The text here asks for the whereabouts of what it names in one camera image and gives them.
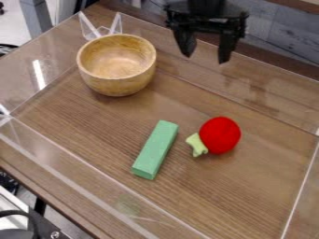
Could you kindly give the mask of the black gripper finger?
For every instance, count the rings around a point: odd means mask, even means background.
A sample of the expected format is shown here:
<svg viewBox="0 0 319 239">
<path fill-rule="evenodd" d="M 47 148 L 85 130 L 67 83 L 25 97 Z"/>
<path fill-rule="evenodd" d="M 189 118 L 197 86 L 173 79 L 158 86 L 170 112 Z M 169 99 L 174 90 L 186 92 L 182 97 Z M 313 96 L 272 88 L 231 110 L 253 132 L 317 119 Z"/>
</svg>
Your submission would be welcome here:
<svg viewBox="0 0 319 239">
<path fill-rule="evenodd" d="M 174 30 L 174 36 L 182 54 L 186 57 L 191 57 L 198 46 L 198 40 L 194 31 L 186 28 L 177 28 Z"/>
<path fill-rule="evenodd" d="M 238 32 L 223 32 L 219 38 L 218 47 L 218 61 L 219 63 L 227 63 L 231 59 L 233 51 L 237 47 L 239 39 Z"/>
</svg>

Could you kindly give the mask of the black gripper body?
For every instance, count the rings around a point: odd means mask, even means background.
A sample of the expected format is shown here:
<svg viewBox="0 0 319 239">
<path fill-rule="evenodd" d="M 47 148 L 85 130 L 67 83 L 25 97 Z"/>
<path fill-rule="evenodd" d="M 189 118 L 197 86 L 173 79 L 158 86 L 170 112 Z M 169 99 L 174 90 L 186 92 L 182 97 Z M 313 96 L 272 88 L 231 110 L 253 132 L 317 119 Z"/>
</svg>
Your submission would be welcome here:
<svg viewBox="0 0 319 239">
<path fill-rule="evenodd" d="M 246 35 L 249 11 L 230 0 L 178 0 L 163 7 L 166 25 L 177 36 L 190 36 L 197 32 Z"/>
</svg>

